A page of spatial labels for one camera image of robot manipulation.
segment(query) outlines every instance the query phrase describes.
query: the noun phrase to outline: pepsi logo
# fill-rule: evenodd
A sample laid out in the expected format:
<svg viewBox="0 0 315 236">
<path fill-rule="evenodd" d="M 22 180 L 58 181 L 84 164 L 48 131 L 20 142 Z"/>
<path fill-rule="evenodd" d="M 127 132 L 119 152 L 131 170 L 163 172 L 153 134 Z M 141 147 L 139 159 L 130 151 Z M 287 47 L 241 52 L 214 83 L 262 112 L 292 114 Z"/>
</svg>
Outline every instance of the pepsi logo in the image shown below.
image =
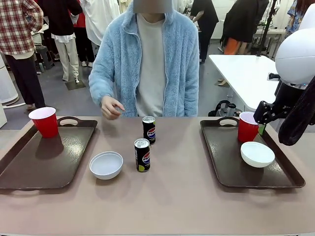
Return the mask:
<svg viewBox="0 0 315 236">
<path fill-rule="evenodd" d="M 152 128 L 147 132 L 147 135 L 150 139 L 154 139 L 156 137 L 156 129 Z"/>
<path fill-rule="evenodd" d="M 148 152 L 147 154 L 144 155 L 144 157 L 142 158 L 142 161 L 144 164 L 150 163 L 150 152 Z"/>
</svg>

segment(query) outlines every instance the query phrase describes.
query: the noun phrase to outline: fleece jacket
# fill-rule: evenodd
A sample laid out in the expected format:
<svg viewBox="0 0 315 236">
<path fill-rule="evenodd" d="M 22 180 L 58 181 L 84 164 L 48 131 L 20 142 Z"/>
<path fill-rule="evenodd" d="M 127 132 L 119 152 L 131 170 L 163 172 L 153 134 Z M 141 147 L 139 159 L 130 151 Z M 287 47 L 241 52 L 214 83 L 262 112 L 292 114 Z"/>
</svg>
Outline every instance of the fleece jacket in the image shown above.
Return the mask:
<svg viewBox="0 0 315 236">
<path fill-rule="evenodd" d="M 164 117 L 198 114 L 199 44 L 192 21 L 174 9 L 165 13 L 162 27 L 166 88 Z M 89 77 L 93 101 L 101 106 L 103 96 L 119 100 L 125 117 L 136 117 L 136 90 L 141 70 L 141 40 L 133 3 L 107 28 Z"/>
</svg>

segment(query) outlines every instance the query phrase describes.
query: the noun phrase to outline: stool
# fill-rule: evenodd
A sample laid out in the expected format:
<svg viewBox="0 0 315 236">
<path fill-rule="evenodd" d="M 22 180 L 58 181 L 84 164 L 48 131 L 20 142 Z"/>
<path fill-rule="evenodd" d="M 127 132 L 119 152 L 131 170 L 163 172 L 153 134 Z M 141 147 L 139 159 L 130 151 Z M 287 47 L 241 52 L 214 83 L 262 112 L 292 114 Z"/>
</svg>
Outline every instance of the stool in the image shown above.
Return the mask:
<svg viewBox="0 0 315 236">
<path fill-rule="evenodd" d="M 54 66 L 54 61 L 45 46 L 36 46 L 36 58 L 38 63 L 43 63 L 46 67 L 46 70 L 51 69 Z"/>
</svg>

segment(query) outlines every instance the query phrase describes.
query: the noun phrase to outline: jacket zipper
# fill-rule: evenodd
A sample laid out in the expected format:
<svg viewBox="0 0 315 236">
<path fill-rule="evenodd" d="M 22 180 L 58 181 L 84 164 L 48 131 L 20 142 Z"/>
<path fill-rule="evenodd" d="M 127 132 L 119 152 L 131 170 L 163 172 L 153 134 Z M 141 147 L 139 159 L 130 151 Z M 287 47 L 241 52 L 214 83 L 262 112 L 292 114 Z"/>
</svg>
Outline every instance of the jacket zipper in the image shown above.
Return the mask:
<svg viewBox="0 0 315 236">
<path fill-rule="evenodd" d="M 141 68 L 141 60 L 142 60 L 142 47 L 141 47 L 141 40 L 140 40 L 140 37 L 135 34 L 135 33 L 130 33 L 130 32 L 127 32 L 125 31 L 126 33 L 128 34 L 131 34 L 131 35 L 135 35 L 137 37 L 137 40 L 138 40 L 138 43 L 140 45 L 140 62 L 139 62 L 139 70 L 138 70 L 138 74 L 139 74 L 139 77 L 138 77 L 138 82 L 137 82 L 137 85 L 134 89 L 134 92 L 133 92 L 133 95 L 134 95 L 134 100 L 135 100 L 135 106 L 137 107 L 137 96 L 136 96 L 136 91 L 137 91 L 137 87 L 139 86 L 139 83 L 140 83 L 140 68 Z"/>
<path fill-rule="evenodd" d="M 165 47 L 164 47 L 164 25 L 165 25 L 165 22 L 166 22 L 166 19 L 163 23 L 163 26 L 162 26 L 162 41 L 163 41 L 163 50 L 164 50 L 164 63 L 165 63 L 165 77 L 166 77 L 166 85 L 165 85 L 165 90 L 164 90 L 164 100 L 163 100 L 163 111 L 162 111 L 162 116 L 164 116 L 164 105 L 165 105 L 165 94 L 166 94 L 166 88 L 167 88 L 167 85 L 168 85 L 168 78 L 167 78 L 167 73 L 166 73 L 166 53 L 165 53 Z M 131 35 L 135 35 L 137 37 L 137 40 L 138 40 L 138 43 L 140 45 L 140 63 L 139 63 L 139 70 L 138 70 L 138 74 L 139 74 L 139 77 L 138 77 L 138 82 L 137 82 L 137 85 L 136 85 L 136 88 L 134 89 L 134 99 L 135 99 L 135 106 L 137 107 L 137 96 L 136 96 L 136 91 L 137 91 L 137 87 L 139 86 L 139 83 L 140 83 L 140 69 L 141 69 L 141 60 L 142 60 L 142 46 L 141 46 L 141 40 L 140 40 L 140 37 L 135 34 L 135 33 L 130 33 L 130 32 L 127 32 L 125 31 L 126 33 L 128 34 L 131 34 Z"/>
<path fill-rule="evenodd" d="M 162 26 L 162 41 L 163 41 L 163 50 L 164 50 L 164 63 L 165 63 L 164 67 L 165 67 L 166 84 L 165 84 L 165 90 L 164 90 L 162 116 L 164 116 L 165 94 L 166 94 L 166 88 L 167 88 L 167 85 L 168 85 L 168 77 L 167 77 L 167 73 L 166 73 L 166 53 L 165 53 L 165 47 L 164 47 L 164 24 L 165 24 L 165 21 L 164 21 L 163 26 Z"/>
</svg>

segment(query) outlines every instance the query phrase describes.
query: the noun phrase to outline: white pants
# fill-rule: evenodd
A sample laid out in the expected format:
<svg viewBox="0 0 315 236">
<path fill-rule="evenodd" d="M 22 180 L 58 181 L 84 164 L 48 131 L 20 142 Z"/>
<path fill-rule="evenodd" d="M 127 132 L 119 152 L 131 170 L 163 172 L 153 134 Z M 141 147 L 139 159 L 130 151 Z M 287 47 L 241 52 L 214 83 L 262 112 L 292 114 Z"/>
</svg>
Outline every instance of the white pants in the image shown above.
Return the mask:
<svg viewBox="0 0 315 236">
<path fill-rule="evenodd" d="M 75 38 L 68 43 L 60 43 L 56 40 L 55 43 L 59 52 L 60 62 L 63 65 L 63 80 L 69 81 L 69 75 L 77 79 L 79 77 L 79 59 Z"/>
</svg>

